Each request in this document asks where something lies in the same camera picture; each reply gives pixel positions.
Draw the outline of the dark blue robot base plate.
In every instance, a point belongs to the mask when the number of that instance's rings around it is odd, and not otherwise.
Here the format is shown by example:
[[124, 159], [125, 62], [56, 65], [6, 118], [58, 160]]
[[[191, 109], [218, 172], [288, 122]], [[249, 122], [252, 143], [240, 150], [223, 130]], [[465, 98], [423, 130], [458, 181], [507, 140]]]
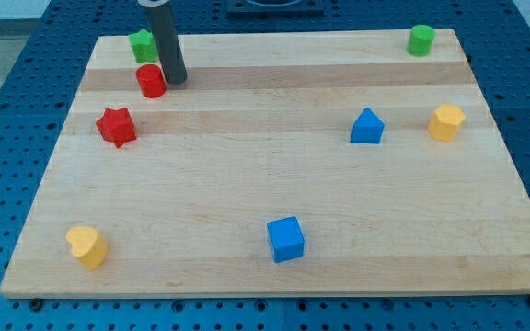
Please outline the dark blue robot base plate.
[[324, 0], [226, 0], [225, 12], [229, 17], [323, 14]]

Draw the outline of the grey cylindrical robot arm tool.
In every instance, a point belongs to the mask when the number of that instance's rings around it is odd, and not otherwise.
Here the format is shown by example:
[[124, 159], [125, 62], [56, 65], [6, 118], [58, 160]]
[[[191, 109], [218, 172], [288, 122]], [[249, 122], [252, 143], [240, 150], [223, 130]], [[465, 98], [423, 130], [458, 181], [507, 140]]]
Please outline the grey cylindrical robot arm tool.
[[167, 83], [170, 85], [184, 84], [188, 73], [179, 45], [170, 1], [138, 0], [138, 3], [145, 10]]

